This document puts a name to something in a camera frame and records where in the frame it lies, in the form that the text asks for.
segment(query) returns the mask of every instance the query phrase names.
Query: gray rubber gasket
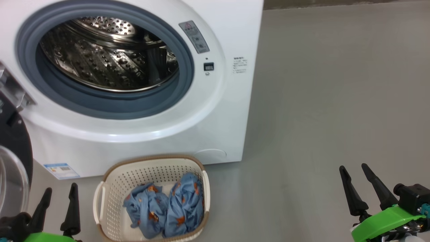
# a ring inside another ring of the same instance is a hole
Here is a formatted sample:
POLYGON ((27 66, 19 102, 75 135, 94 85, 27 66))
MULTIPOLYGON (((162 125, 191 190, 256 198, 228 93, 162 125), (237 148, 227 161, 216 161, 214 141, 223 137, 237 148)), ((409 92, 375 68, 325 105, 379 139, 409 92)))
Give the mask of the gray rubber gasket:
POLYGON ((148 11, 117 1, 69 0, 49 5, 23 24, 16 51, 24 73, 38 90, 65 108, 96 118, 134 119, 165 111, 186 94, 194 76, 191 52, 170 25, 148 11), (105 92, 69 79, 46 59, 38 43, 57 24, 82 16, 115 16, 147 29, 175 53, 180 74, 160 87, 136 93, 105 92))

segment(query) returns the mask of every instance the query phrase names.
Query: laundry basket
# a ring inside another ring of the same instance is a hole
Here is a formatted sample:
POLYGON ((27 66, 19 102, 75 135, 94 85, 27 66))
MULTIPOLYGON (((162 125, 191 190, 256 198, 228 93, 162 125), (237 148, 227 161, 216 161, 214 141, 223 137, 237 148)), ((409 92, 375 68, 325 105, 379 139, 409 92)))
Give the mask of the laundry basket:
POLYGON ((97 186, 93 200, 94 219, 106 242, 128 241, 190 241, 200 235, 207 223, 210 209, 208 175, 196 158, 185 155, 152 156, 118 163, 111 167, 97 186), (126 196, 143 183, 163 186, 169 196, 174 184, 187 172, 196 174, 203 185, 205 213, 201 224, 193 232, 181 236, 163 238, 160 235, 146 239, 139 228, 131 228, 131 219, 123 207, 126 196))

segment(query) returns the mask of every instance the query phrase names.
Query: laundry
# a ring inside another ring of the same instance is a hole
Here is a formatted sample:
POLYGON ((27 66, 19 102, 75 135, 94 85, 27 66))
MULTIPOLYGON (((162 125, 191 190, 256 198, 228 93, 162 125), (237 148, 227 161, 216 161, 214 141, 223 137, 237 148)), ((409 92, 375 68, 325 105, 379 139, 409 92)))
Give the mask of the laundry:
POLYGON ((199 178, 186 173, 170 191, 164 237, 194 231, 203 219, 203 189, 199 178))
POLYGON ((134 188, 124 200, 123 207, 132 221, 131 227, 139 227, 147 239, 164 230, 169 198, 162 193, 162 189, 147 183, 134 188))

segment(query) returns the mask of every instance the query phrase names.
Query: gray floor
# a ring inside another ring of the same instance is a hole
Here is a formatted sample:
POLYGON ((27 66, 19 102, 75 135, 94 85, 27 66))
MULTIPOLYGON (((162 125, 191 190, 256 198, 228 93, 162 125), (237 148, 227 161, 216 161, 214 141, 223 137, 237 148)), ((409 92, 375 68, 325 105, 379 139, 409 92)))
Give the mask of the gray floor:
MULTIPOLYGON (((264 12, 244 159, 207 167, 211 217, 197 241, 352 241, 342 164, 371 214, 362 162, 390 188, 430 187, 429 24, 429 2, 264 12)), ((75 181, 83 241, 100 241, 99 181, 75 181)), ((59 232, 71 183, 35 167, 29 211, 54 190, 47 232, 59 232)))

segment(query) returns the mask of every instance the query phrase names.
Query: washing machine door opening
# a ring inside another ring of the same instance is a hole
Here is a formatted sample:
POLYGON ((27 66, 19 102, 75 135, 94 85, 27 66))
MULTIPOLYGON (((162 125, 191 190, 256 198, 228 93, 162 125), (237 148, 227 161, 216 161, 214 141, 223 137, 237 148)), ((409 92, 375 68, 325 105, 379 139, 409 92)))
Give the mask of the washing machine door opening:
POLYGON ((17 54, 39 91, 96 118, 163 112, 194 76, 190 49, 171 25, 117 1, 63 1, 39 10, 22 26, 17 54))
POLYGON ((86 16, 57 25, 40 47, 72 80, 105 91, 150 90, 178 72, 176 56, 160 38, 115 17, 86 16))

